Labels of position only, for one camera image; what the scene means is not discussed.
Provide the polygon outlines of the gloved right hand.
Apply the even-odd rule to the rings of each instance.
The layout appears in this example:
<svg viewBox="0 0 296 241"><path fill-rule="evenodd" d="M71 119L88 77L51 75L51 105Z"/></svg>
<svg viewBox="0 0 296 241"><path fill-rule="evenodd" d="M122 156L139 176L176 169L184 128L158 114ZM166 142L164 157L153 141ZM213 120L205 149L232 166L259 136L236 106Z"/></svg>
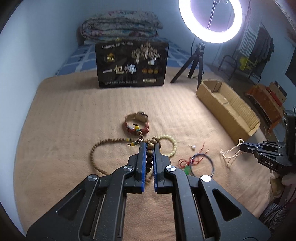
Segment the gloved right hand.
<svg viewBox="0 0 296 241"><path fill-rule="evenodd" d="M295 173L288 173L287 175L280 175L274 171L270 172L270 190L268 193L269 200L280 198L284 190L288 188L287 197L290 198L295 188Z"/></svg>

